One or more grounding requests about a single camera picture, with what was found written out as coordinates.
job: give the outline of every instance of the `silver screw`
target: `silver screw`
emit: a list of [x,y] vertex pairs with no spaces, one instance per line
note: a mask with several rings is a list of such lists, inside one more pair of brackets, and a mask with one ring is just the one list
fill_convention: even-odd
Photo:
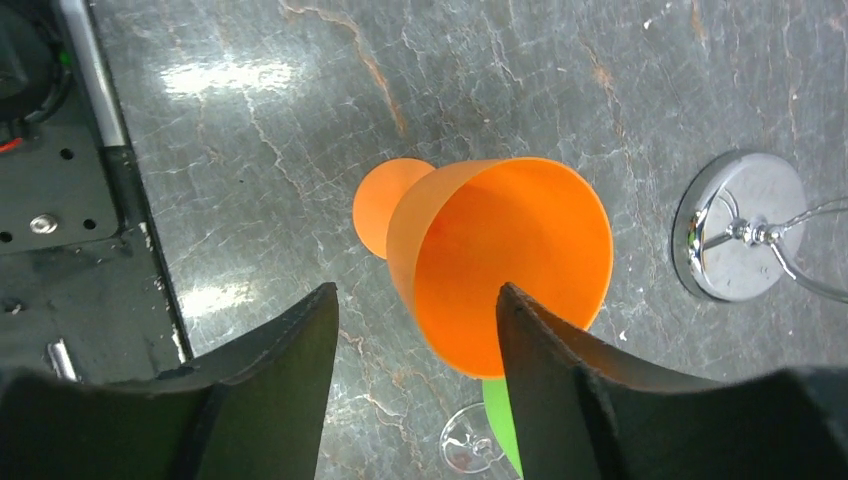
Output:
[[37,235],[47,235],[53,233],[59,228],[59,222],[50,215],[42,214],[32,219],[29,222],[29,229]]

